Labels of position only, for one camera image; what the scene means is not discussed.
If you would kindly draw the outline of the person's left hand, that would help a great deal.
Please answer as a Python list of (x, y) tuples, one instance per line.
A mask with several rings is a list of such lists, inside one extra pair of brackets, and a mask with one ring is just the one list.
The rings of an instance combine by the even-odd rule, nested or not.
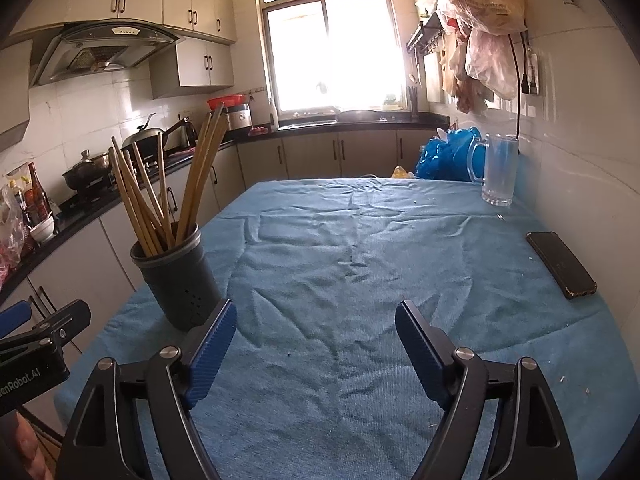
[(53, 476), (44, 459), (34, 428), (20, 413), (9, 414), (10, 440), (20, 458), (21, 465), (35, 480), (52, 480)]

